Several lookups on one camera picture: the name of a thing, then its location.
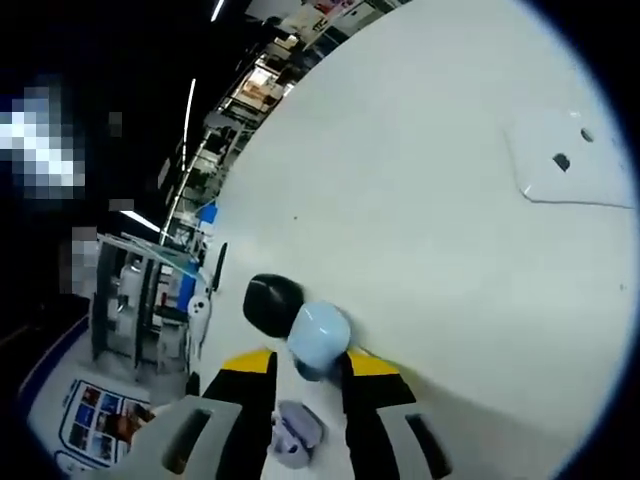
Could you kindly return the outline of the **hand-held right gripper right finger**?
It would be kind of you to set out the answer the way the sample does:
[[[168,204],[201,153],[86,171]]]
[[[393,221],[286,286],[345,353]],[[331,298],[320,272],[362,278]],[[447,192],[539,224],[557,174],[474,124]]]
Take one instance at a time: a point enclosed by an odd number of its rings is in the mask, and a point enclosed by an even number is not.
[[[453,466],[392,364],[362,350],[341,355],[345,441],[357,479],[445,479]]]

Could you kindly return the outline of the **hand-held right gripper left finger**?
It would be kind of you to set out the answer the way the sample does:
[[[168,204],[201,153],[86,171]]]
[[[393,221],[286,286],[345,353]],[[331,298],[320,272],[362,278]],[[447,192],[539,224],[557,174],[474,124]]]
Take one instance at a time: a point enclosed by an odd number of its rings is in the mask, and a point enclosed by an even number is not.
[[[201,396],[171,405],[133,437],[114,479],[259,479],[271,441],[277,353],[227,360]]]

